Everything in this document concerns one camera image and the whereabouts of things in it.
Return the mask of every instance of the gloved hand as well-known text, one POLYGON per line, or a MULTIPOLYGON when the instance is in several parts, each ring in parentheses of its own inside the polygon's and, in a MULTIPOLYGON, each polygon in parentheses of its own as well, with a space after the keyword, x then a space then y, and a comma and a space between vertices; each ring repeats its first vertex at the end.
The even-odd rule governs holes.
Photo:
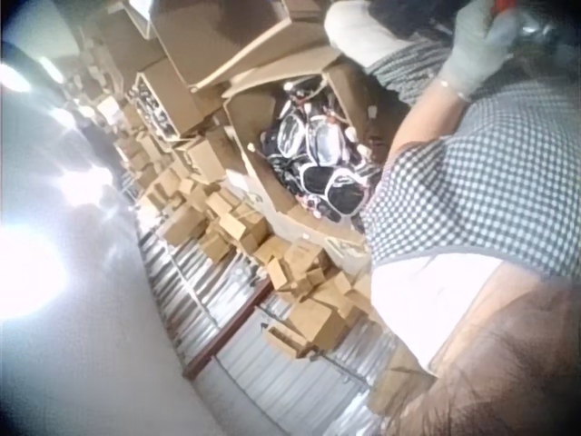
POLYGON ((494 0, 472 0, 458 12, 454 48, 439 74, 467 99, 500 70, 520 30, 518 10, 495 18, 494 4, 494 0))

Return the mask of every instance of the red object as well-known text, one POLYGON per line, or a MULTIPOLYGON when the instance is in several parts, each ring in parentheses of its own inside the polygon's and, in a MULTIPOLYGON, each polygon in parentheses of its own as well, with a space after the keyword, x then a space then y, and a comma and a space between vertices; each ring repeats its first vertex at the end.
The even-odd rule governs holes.
POLYGON ((502 14, 515 7, 517 7, 517 0, 495 0, 494 13, 495 15, 502 14))

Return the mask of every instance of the worker's hair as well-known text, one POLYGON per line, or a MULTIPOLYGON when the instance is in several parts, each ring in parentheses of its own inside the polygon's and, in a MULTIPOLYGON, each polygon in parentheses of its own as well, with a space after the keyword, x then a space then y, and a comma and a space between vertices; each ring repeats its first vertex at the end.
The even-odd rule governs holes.
MULTIPOLYGON (((392 401, 392 405, 398 404, 399 407, 389 412, 387 428, 384 429, 386 434, 581 435, 580 293, 581 290, 575 290, 572 305, 576 308, 567 311, 570 322, 563 323, 567 328, 565 335, 568 340, 573 340, 566 345, 567 358, 562 358, 562 348, 554 353, 552 349, 546 349, 545 353, 550 354, 544 354, 543 340, 538 343, 528 340, 535 334, 522 340, 510 329, 507 334, 492 333, 493 337, 487 338, 488 349, 503 355, 497 362, 510 360, 510 364, 473 371, 477 365, 485 368, 495 362, 494 356, 492 362, 487 358, 472 362, 467 372, 458 369, 450 381, 438 381, 409 412, 405 411, 405 405, 409 403, 413 389, 407 386, 392 401)), ((546 320, 540 323, 541 328, 546 325, 546 320)))

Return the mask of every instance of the corrugated metal wall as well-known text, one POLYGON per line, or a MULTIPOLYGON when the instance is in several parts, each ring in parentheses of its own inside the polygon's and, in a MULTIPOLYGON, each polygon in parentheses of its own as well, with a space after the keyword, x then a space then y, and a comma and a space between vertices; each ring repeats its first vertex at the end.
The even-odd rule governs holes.
MULTIPOLYGON (((125 191, 134 196, 131 189, 125 191)), ((137 226, 153 296, 185 366, 249 300, 266 274, 241 253, 213 265, 195 241, 173 249, 142 223, 137 226)), ((336 351, 292 360, 261 332, 265 323, 284 319, 288 310, 287 303, 269 297, 194 387, 208 398, 216 418, 229 423, 225 427, 233 435, 374 434, 380 419, 366 404, 371 385, 395 349, 394 337, 362 319, 336 351), (231 421, 232 411, 254 419, 241 417, 237 424, 231 421)))

